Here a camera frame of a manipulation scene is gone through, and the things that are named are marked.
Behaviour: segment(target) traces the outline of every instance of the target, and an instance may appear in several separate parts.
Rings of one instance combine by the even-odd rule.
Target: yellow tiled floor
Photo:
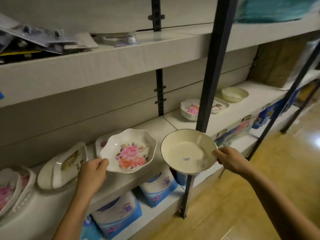
[[[252,163],[320,227],[320,103],[298,119],[287,134],[268,137]],[[280,239],[250,185],[226,171],[152,240]]]

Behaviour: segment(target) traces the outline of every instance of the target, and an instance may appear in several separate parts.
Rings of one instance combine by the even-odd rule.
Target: person's left hand
[[[106,179],[108,159],[96,158],[86,161],[78,174],[76,195],[89,202]]]

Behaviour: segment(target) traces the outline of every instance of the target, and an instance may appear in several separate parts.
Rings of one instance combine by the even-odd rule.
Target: cream round bowl
[[[166,163],[180,173],[198,174],[209,170],[217,158],[214,140],[195,129],[180,129],[167,135],[161,144],[161,154]]]
[[[156,139],[147,130],[126,129],[108,139],[100,157],[109,159],[107,171],[129,174],[149,164],[156,147]]]
[[[221,90],[224,100],[231,103],[239,103],[249,96],[249,93],[238,87],[228,87]]]

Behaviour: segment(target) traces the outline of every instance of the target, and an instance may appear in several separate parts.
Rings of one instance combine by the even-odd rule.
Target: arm
[[[97,158],[81,166],[75,195],[53,240],[79,240],[87,208],[106,178],[108,164],[108,159]]]
[[[320,230],[316,225],[236,149],[224,147],[212,153],[225,169],[239,174],[250,183],[281,239],[320,239]]]

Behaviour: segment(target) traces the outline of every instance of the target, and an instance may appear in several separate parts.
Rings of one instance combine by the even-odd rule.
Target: forearm
[[[250,183],[281,239],[320,239],[319,229],[266,176],[251,169]]]
[[[90,200],[75,194],[53,240],[79,240]]]

